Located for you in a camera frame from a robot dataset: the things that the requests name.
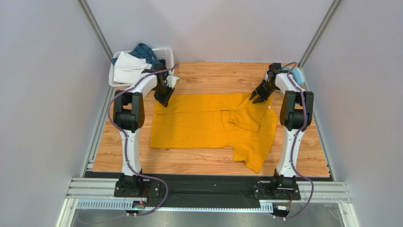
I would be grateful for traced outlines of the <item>yellow t shirt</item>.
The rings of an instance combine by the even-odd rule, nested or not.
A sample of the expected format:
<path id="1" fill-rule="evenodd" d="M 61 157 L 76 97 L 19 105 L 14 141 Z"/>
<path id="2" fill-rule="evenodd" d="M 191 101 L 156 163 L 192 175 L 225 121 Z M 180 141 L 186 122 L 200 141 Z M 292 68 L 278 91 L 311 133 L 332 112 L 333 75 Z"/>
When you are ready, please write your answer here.
<path id="1" fill-rule="evenodd" d="M 270 101 L 247 93 L 175 95 L 156 104 L 151 148 L 233 149 L 233 160 L 259 173 L 275 140 L 278 117 Z"/>

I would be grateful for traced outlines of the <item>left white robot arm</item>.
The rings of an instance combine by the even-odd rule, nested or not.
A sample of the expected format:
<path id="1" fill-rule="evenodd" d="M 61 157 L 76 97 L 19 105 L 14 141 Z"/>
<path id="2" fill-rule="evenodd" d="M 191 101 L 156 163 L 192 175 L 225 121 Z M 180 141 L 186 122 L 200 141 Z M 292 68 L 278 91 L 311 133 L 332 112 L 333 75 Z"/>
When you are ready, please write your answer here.
<path id="1" fill-rule="evenodd" d="M 133 85 L 125 90 L 117 90 L 110 102 L 113 113 L 108 118 L 119 130 L 123 146 L 123 166 L 115 184 L 115 197 L 140 197 L 147 191 L 139 147 L 140 132 L 145 122 L 144 97 L 154 91 L 155 100 L 167 107 L 175 90 L 167 80 L 172 70 L 161 63 L 143 70 Z"/>

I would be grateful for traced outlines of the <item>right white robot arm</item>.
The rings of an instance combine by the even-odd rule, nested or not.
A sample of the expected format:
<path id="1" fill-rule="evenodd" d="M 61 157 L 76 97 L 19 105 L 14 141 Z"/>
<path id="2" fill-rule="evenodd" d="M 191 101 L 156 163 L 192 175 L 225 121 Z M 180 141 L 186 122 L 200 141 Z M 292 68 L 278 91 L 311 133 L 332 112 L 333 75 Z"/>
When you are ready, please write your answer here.
<path id="1" fill-rule="evenodd" d="M 297 193 L 297 159 L 300 144 L 307 127 L 312 122 L 314 93 L 305 91 L 294 79 L 297 70 L 295 62 L 287 65 L 272 63 L 265 79 L 252 92 L 253 103 L 263 103 L 279 90 L 283 94 L 280 110 L 280 124 L 284 129 L 281 158 L 275 168 L 272 180 L 263 183 L 261 196 L 275 200 L 287 200 Z"/>

